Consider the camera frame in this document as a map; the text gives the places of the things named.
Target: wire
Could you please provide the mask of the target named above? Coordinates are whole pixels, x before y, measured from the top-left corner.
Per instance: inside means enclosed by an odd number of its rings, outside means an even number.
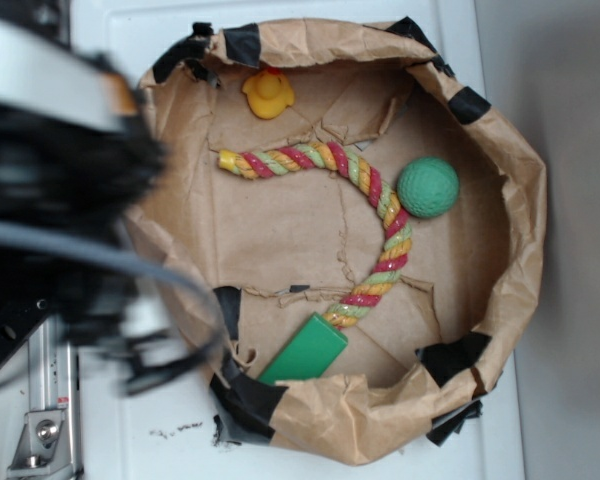
[[[193,352],[185,359],[147,369],[145,372],[147,378],[138,378],[130,383],[130,393],[144,391],[150,385],[162,383],[158,382],[160,376],[166,381],[183,373],[186,367],[193,368],[200,363],[202,357],[208,355],[210,350],[222,338],[220,326],[224,323],[223,316],[218,304],[214,301],[215,297],[209,295],[204,287],[188,278],[156,263],[143,260],[132,252],[121,251],[101,243],[63,233],[4,221],[0,221],[0,248],[26,250],[61,257],[132,277],[150,277],[159,282],[185,288],[201,301],[207,313],[212,315],[217,327],[211,338],[197,352]],[[171,367],[178,373],[174,371],[173,374],[169,374],[166,370]]]

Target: screw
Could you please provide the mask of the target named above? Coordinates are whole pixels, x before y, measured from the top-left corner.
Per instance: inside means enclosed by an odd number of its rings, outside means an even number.
[[[31,455],[24,459],[27,468],[38,468],[40,466],[40,455]]]
[[[36,427],[38,439],[44,443],[51,443],[58,438],[59,428],[51,420],[42,420]]]

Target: toy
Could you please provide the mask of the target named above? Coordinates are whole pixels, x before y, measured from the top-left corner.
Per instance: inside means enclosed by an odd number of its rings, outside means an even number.
[[[242,86],[242,93],[247,95],[251,111],[264,120],[277,117],[295,102],[289,80],[274,67],[249,77]]]
[[[458,199],[460,182],[451,165],[437,157],[422,157],[407,165],[398,179],[400,203],[411,215],[432,218]]]
[[[331,305],[322,314],[322,319],[337,329],[351,327],[364,317],[371,308],[381,300],[400,278],[400,270],[407,263],[407,253],[411,249],[411,226],[408,214],[400,205],[397,194],[391,186],[380,178],[380,173],[362,157],[354,152],[345,151],[335,142],[298,144],[268,152],[245,152],[242,154],[221,150],[218,160],[220,168],[230,171],[247,179],[271,178],[285,175],[302,169],[323,168],[338,172],[348,178],[362,193],[364,193],[378,216],[383,221],[386,241],[383,253],[371,275],[362,283],[356,285],[351,293],[338,303]],[[296,337],[282,350],[265,370],[260,380],[275,383],[276,380],[304,380],[319,376],[335,360],[346,346],[342,344],[342,335],[333,335],[331,328],[319,328],[319,314],[314,314],[309,322],[300,330]],[[331,353],[317,358],[304,350],[307,344],[307,332],[320,335]]]

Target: rope toy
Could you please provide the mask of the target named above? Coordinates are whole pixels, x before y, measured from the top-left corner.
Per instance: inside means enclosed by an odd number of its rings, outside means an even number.
[[[221,150],[218,166],[249,180],[322,168],[348,178],[367,196],[385,229],[383,252],[371,275],[322,314],[334,327],[342,329],[355,325],[400,278],[400,269],[407,263],[407,253],[411,250],[409,215],[401,206],[396,192],[361,156],[335,142],[312,142],[268,152],[240,154]]]

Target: gray wall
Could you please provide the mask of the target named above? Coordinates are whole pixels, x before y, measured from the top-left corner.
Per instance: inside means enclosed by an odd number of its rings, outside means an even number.
[[[549,169],[538,312],[516,350],[528,480],[600,479],[600,0],[476,0],[488,99]]]

